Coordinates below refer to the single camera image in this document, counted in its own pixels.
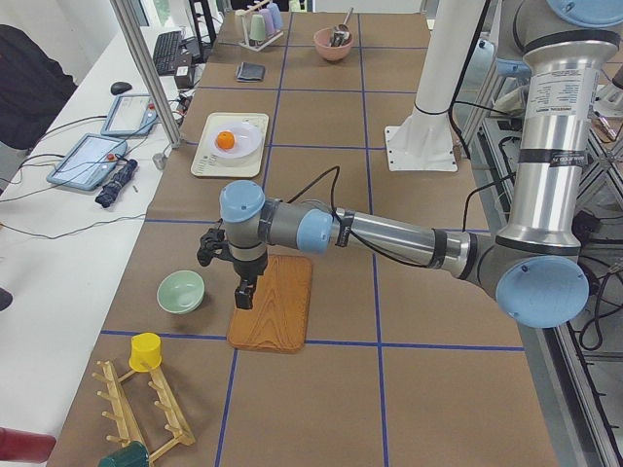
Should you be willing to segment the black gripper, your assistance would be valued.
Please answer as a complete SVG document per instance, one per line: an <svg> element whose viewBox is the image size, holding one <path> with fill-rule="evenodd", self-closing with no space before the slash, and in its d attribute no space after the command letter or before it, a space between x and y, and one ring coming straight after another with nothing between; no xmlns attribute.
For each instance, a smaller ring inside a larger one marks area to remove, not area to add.
<svg viewBox="0 0 623 467"><path fill-rule="evenodd" d="M239 285L235 291L236 308L253 308L254 285L267 268L267 256L262 255L250 261L234 259L234 271L239 276Z"/></svg>

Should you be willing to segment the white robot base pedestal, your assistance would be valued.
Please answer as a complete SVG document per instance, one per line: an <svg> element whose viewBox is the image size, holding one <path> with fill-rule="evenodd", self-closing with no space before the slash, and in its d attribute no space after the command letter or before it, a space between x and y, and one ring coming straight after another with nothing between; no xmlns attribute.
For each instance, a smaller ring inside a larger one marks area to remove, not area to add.
<svg viewBox="0 0 623 467"><path fill-rule="evenodd" d="M401 125L385 128L389 170L458 170L452 106L490 9L484 0L439 3L413 111Z"/></svg>

